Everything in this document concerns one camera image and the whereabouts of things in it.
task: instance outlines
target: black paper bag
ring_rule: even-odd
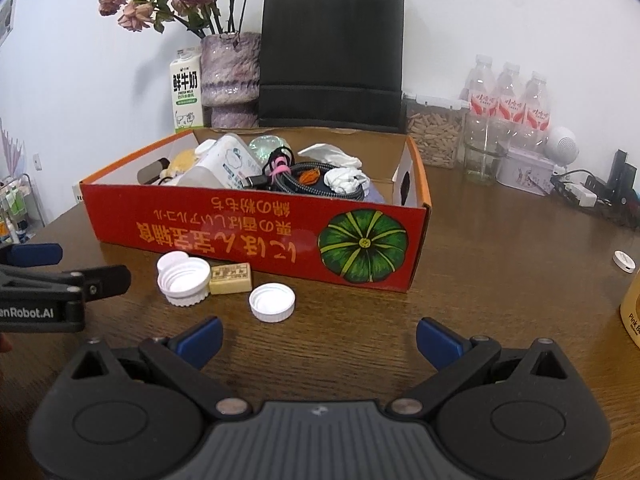
[[[260,126],[403,132],[404,0],[264,0]]]

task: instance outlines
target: red and white label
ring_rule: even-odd
[[[527,107],[525,111],[525,124],[544,132],[549,127],[549,115],[549,112],[546,110]]]
[[[521,123],[524,119],[524,103],[513,97],[501,97],[498,99],[498,105],[495,115],[499,119]]]
[[[495,114],[498,99],[485,92],[469,92],[471,113],[474,115],[489,117]]]

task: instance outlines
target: yellow container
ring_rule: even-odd
[[[640,348],[640,272],[636,273],[631,282],[625,299],[620,304],[620,317],[631,339]]]

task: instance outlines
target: bottle cap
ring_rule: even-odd
[[[620,267],[620,269],[628,272],[629,274],[636,270],[636,263],[628,254],[625,254],[622,251],[616,251],[613,253],[613,261],[618,267]]]
[[[169,265],[176,264],[182,260],[186,260],[189,257],[187,253],[184,251],[171,251],[170,253],[161,256],[156,263],[156,267],[158,268],[158,274],[165,270]]]
[[[191,306],[209,295],[211,267],[201,258],[179,260],[165,267],[158,286],[167,301],[175,306]]]
[[[282,283],[265,283],[249,295],[249,305],[260,321],[278,323],[293,314],[296,295]]]
[[[540,79],[543,83],[546,83],[546,75],[542,75],[540,72],[534,72],[531,74],[532,79]]]
[[[491,56],[485,56],[484,54],[478,54],[476,56],[476,63],[484,63],[485,65],[491,65],[494,62],[494,58]]]
[[[520,72],[520,66],[515,63],[510,63],[509,61],[504,64],[504,69],[511,70],[512,72]]]
[[[207,153],[211,148],[213,148],[213,145],[216,143],[215,139],[207,139],[205,140],[203,143],[201,143],[200,145],[198,145],[198,147],[195,149],[195,155],[196,156],[203,156],[205,153]]]

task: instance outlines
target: finger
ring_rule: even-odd
[[[0,353],[9,352],[13,348],[11,342],[6,338],[5,335],[0,334]]]

